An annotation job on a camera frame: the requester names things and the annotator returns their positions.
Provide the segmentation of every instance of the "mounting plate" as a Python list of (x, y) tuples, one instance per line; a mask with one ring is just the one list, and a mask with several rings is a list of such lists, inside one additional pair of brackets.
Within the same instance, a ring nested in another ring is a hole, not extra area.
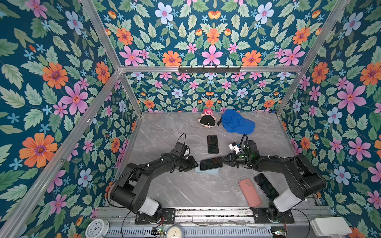
[[(163, 224), (174, 224), (174, 219), (176, 217), (176, 209), (174, 208), (163, 208), (162, 210), (162, 217), (164, 217), (163, 219)], [(151, 224), (147, 219), (146, 219), (146, 216), (145, 214), (139, 214), (136, 216), (136, 219), (135, 219), (135, 224), (136, 225), (158, 225), (160, 224), (160, 222), (158, 222), (157, 224)]]

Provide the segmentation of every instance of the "pink plush toy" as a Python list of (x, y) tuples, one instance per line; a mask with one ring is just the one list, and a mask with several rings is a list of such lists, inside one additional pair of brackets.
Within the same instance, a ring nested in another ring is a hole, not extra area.
[(216, 125), (216, 118), (214, 117), (214, 113), (212, 109), (207, 108), (204, 110), (204, 113), (201, 113), (202, 118), (199, 118), (198, 121), (201, 125), (211, 128)]

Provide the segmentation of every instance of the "phone screen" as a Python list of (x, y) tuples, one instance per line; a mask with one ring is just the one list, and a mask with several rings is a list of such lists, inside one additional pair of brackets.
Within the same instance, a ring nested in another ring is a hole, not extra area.
[(216, 169), (221, 168), (223, 163), (221, 161), (222, 157), (217, 157), (213, 159), (201, 160), (200, 161), (200, 170)]
[(260, 188), (263, 190), (264, 194), (266, 194), (270, 201), (274, 200), (279, 196), (279, 193), (272, 186), (272, 184), (264, 174), (260, 173), (259, 175), (254, 177), (254, 180), (257, 182), (257, 184), (260, 186)]
[(208, 153), (218, 154), (218, 140), (217, 136), (208, 136)]

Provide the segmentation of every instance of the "blue baseball cap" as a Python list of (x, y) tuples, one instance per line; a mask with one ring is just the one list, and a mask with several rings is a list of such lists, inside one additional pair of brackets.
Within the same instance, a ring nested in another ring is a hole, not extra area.
[(224, 128), (230, 133), (235, 132), (242, 135), (249, 135), (253, 133), (255, 129), (255, 123), (253, 121), (243, 118), (238, 112), (232, 109), (225, 111), (217, 125), (219, 125), (220, 122), (222, 122)]

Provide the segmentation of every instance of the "round clock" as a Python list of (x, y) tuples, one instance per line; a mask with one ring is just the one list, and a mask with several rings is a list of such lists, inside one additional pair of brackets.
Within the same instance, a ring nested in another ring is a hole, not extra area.
[(110, 224), (104, 219), (93, 220), (86, 228), (86, 238), (103, 238), (109, 231)]

